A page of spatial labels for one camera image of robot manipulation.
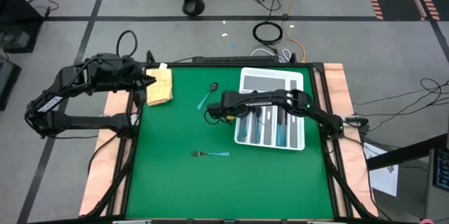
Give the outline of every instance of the green tabletop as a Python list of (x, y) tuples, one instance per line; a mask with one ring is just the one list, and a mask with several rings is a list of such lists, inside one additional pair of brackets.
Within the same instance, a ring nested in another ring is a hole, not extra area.
[[(309, 68), (300, 72), (313, 96)], [(212, 126), (196, 106), (213, 82), (239, 89), (240, 67), (174, 67), (173, 99), (145, 107), (126, 209), (127, 218), (333, 218), (318, 124), (305, 118), (305, 149), (239, 145), (235, 126)], [(192, 157), (191, 151), (230, 152)]]

